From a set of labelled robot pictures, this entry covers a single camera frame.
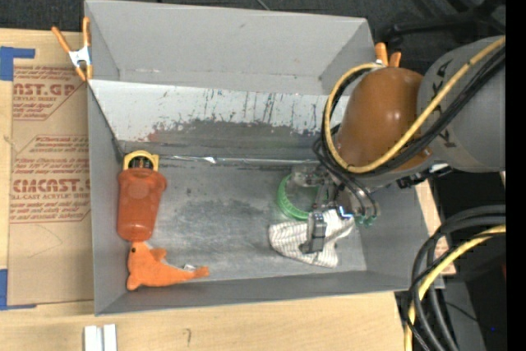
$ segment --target bin floor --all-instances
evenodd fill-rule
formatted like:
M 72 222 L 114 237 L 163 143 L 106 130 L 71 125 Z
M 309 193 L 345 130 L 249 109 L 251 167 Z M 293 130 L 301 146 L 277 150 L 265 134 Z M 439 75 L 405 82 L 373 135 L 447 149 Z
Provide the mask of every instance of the bin floor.
M 171 265 L 209 266 L 208 281 L 367 269 L 358 229 L 338 241 L 334 269 L 295 261 L 271 247 L 269 226 L 286 220 L 276 194 L 290 168 L 162 159 L 159 171 L 168 186 L 148 243 L 165 248 Z

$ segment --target gray bin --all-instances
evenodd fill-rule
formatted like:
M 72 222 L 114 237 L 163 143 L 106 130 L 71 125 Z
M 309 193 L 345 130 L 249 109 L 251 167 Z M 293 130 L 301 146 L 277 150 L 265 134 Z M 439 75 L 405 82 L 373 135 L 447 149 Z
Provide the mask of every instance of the gray bin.
M 338 242 L 335 269 L 283 257 L 267 238 L 284 220 L 280 181 L 292 165 L 316 163 L 311 144 L 330 89 L 375 60 L 366 20 L 106 0 L 86 0 L 85 14 L 95 314 L 408 287 L 427 238 L 413 189 L 375 193 L 381 215 Z M 134 150 L 159 154 L 168 180 L 148 243 L 166 248 L 172 265 L 209 266 L 210 277 L 126 290 L 117 177 Z

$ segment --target orange toy dinosaur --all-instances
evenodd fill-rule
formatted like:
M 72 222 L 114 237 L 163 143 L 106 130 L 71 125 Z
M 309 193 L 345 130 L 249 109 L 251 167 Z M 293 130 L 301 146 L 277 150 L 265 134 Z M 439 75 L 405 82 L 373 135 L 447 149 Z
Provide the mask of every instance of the orange toy dinosaur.
M 130 291 L 138 289 L 141 285 L 165 287 L 209 275 L 207 266 L 195 270 L 181 270 L 161 262 L 165 256 L 165 249 L 150 249 L 143 242 L 133 242 L 128 254 L 127 265 L 130 274 L 126 287 Z

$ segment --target white plastic piece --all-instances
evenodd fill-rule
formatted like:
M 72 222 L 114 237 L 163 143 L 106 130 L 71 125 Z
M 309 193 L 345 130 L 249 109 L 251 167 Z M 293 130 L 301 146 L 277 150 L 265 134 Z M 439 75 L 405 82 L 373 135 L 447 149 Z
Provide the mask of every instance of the white plastic piece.
M 117 327 L 114 324 L 86 326 L 84 351 L 117 351 Z

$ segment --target cardboard box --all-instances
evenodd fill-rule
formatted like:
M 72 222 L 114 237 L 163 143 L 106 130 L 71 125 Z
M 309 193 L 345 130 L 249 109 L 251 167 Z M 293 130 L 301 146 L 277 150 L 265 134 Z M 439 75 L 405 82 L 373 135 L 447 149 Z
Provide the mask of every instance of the cardboard box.
M 81 42 L 77 33 L 65 36 L 73 48 Z M 91 299 L 86 84 L 51 31 L 2 30 L 0 45 L 35 50 L 34 58 L 15 58 L 4 103 L 11 107 L 2 115 L 9 126 L 2 129 L 10 174 L 2 178 L 0 210 L 9 228 L 0 234 L 7 304 Z
M 96 314 L 408 287 L 427 238 L 415 189 L 375 193 L 381 216 L 339 241 L 336 269 L 283 257 L 267 238 L 283 220 L 280 181 L 316 162 L 330 89 L 375 60 L 366 20 L 105 0 L 86 0 L 85 14 Z M 172 265 L 209 266 L 209 278 L 126 290 L 118 175 L 134 150 L 159 154 L 168 179 L 150 245 Z

